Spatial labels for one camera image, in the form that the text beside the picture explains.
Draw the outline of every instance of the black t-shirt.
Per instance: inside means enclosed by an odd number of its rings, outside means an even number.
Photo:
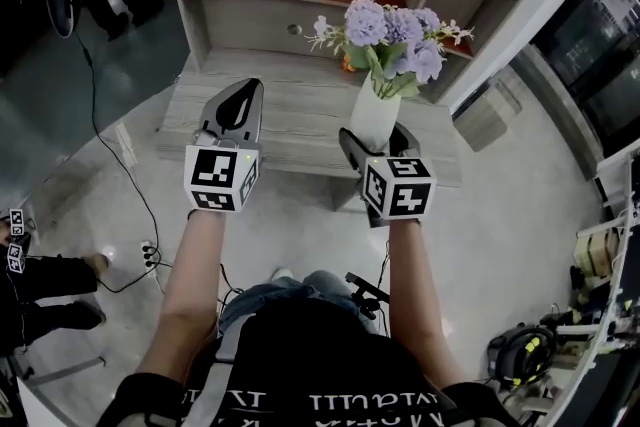
[[[136,415],[147,425],[179,424],[204,386],[213,353],[194,362],[186,389],[157,375],[127,377],[98,426]],[[480,384],[435,389],[403,346],[368,333],[343,308],[281,299],[243,325],[220,409],[203,427],[431,427],[478,418],[518,425]]]

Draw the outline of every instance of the denim shorts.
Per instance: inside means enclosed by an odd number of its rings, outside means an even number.
[[[274,299],[307,298],[322,299],[353,313],[364,327],[373,334],[378,331],[373,322],[360,313],[360,308],[351,298],[351,291],[344,281],[327,271],[309,274],[302,283],[293,278],[278,278],[269,283],[251,287],[234,298],[220,317],[219,333],[224,335],[227,328],[239,317],[251,315]]]

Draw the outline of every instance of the potted plant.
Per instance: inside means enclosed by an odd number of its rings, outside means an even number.
[[[418,86],[436,80],[445,60],[442,40],[459,45],[470,30],[455,20],[440,22],[431,9],[406,9],[373,0],[354,0],[344,25],[314,24],[316,45],[344,52],[347,69],[369,70],[351,114],[350,130],[371,151],[384,151],[398,117],[400,99],[419,93]]]

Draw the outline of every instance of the white flower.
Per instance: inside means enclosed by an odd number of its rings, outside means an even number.
[[[322,38],[327,34],[331,26],[327,23],[327,17],[320,15],[316,23],[313,24],[313,28],[316,30],[316,36]]]

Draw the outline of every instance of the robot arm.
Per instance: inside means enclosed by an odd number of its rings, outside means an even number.
[[[396,123],[389,155],[368,151],[346,128],[340,130],[340,146],[360,173],[357,189],[368,205],[372,227],[426,215],[437,181],[428,171],[427,159],[420,156],[420,143],[404,126]]]
[[[187,146],[184,189],[193,208],[239,212],[260,173],[264,86],[246,79],[207,102]]]

